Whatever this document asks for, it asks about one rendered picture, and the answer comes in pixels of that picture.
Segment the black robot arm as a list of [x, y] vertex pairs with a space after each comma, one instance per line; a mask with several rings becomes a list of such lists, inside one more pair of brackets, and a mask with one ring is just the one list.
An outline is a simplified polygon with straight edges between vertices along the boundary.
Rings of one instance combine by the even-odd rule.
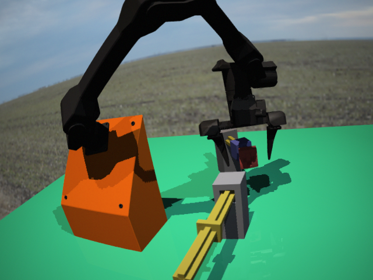
[[[85, 155], [108, 151], [109, 123], [96, 120], [100, 115], [97, 98], [113, 73], [143, 36], [155, 32], [165, 22], [179, 22], [201, 16], [220, 36], [234, 62], [218, 60], [212, 71], [223, 74], [225, 91], [270, 88], [277, 84], [277, 65], [265, 62], [262, 54], [236, 29], [216, 0], [125, 0], [117, 24], [94, 56], [80, 82], [61, 100], [63, 131], [68, 149], [85, 148]], [[239, 100], [233, 95], [233, 124], [255, 125], [266, 117], [265, 99]], [[235, 98], [233, 98], [235, 97]]]

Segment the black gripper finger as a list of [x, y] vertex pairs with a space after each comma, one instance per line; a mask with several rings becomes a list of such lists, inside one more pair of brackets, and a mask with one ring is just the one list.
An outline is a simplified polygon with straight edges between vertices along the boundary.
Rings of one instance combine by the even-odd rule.
[[271, 152], [272, 152], [276, 132], [277, 132], [277, 130], [280, 130], [280, 129], [281, 129], [281, 126], [280, 127], [274, 127], [274, 128], [267, 127], [268, 160], [270, 160], [270, 157], [271, 157]]
[[218, 149], [220, 150], [222, 156], [224, 157], [224, 160], [226, 161], [227, 167], [229, 167], [230, 165], [229, 165], [229, 160], [228, 160], [228, 153], [226, 149], [226, 144], [224, 142], [223, 134], [220, 133], [220, 135], [218, 136], [210, 136], [210, 137], [207, 137], [207, 139], [212, 139], [216, 143]]

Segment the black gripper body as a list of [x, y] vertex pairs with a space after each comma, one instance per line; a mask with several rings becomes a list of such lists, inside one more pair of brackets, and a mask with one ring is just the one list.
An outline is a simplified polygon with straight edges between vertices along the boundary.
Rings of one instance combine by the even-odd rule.
[[[239, 100], [248, 100], [248, 95], [252, 95], [251, 89], [241, 89], [241, 90], [232, 90], [232, 91], [226, 91], [227, 96], [227, 103], [228, 103], [228, 110], [230, 115], [230, 121], [219, 121], [219, 119], [213, 119], [213, 120], [206, 120], [202, 121], [199, 124], [199, 132], [200, 137], [208, 136], [218, 136], [220, 135], [221, 130], [226, 130], [230, 128], [242, 128], [242, 127], [249, 127], [253, 126], [250, 124], [242, 124], [240, 126], [236, 126], [233, 124], [233, 120], [231, 119], [231, 102], [232, 102], [232, 96], [237, 95], [239, 96]], [[272, 112], [266, 112], [266, 117], [259, 117], [258, 123], [255, 125], [263, 125], [268, 124], [269, 128], [274, 127], [280, 127], [280, 125], [286, 125], [286, 116], [282, 111], [272, 111]]]

